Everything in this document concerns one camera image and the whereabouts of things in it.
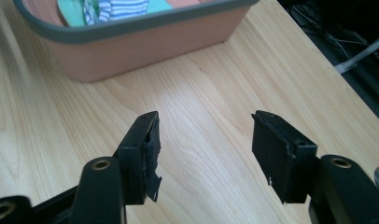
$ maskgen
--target green fabric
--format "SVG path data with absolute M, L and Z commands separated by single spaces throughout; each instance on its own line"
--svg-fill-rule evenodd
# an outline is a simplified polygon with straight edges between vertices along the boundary
M 96 11 L 96 15 L 100 15 L 99 0 L 91 0 L 91 4 Z
M 86 25 L 83 16 L 83 0 L 58 0 L 58 7 L 69 26 L 78 27 Z
M 173 7 L 170 6 L 169 3 L 167 3 L 165 0 L 149 0 L 148 7 L 147 7 L 147 14 L 170 10 L 170 9 L 173 9 Z

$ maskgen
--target wooden table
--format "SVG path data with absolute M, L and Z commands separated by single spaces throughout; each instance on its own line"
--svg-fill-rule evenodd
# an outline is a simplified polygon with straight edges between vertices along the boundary
M 275 0 L 260 0 L 225 43 L 85 84 L 65 77 L 11 1 L 0 1 L 0 198 L 33 205 L 78 183 L 134 120 L 158 110 L 159 200 L 130 223 L 309 223 L 283 205 L 251 152 L 256 110 L 280 115 L 317 156 L 379 166 L 379 120 Z

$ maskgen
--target black plastic part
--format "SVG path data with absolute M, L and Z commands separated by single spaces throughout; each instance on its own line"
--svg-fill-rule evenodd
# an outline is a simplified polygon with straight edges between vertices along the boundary
M 76 192 L 77 186 L 35 206 L 34 223 L 67 223 Z
M 89 161 L 82 171 L 69 223 L 120 224 L 124 219 L 122 198 L 117 159 L 101 157 Z
M 26 19 L 29 27 L 40 36 L 65 44 L 84 44 L 119 35 L 127 35 L 180 21 L 207 16 L 234 8 L 247 7 L 259 0 L 217 0 L 192 7 L 175 8 L 160 13 L 111 21 L 93 26 L 63 27 L 43 22 L 33 16 L 22 0 L 14 0 L 15 6 Z
M 157 201 L 161 178 L 155 170 L 160 149 L 158 112 L 137 118 L 114 153 L 122 169 L 125 204 L 144 204 L 146 193 Z
M 257 111 L 253 153 L 282 203 L 304 203 L 317 165 L 317 145 L 275 114 Z
M 333 224 L 335 223 L 334 215 L 330 207 L 327 205 L 320 205 L 311 200 L 309 203 L 309 217 L 312 224 Z
M 379 223 L 379 190 L 357 163 L 323 156 L 317 177 L 336 223 Z
M 30 200 L 24 196 L 0 199 L 0 224 L 30 224 L 33 212 Z

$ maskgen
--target white and blue stripes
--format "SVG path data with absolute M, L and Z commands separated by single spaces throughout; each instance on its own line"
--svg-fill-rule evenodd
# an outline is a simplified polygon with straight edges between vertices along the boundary
M 98 0 L 100 14 L 97 15 L 91 0 L 84 0 L 84 15 L 88 25 L 106 21 L 145 15 L 148 0 Z

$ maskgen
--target plastic bin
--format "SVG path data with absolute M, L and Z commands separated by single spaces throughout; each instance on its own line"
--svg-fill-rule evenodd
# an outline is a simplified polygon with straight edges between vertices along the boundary
M 84 27 L 63 26 L 56 0 L 14 0 L 74 80 L 93 82 L 227 40 L 259 0 L 217 0 Z

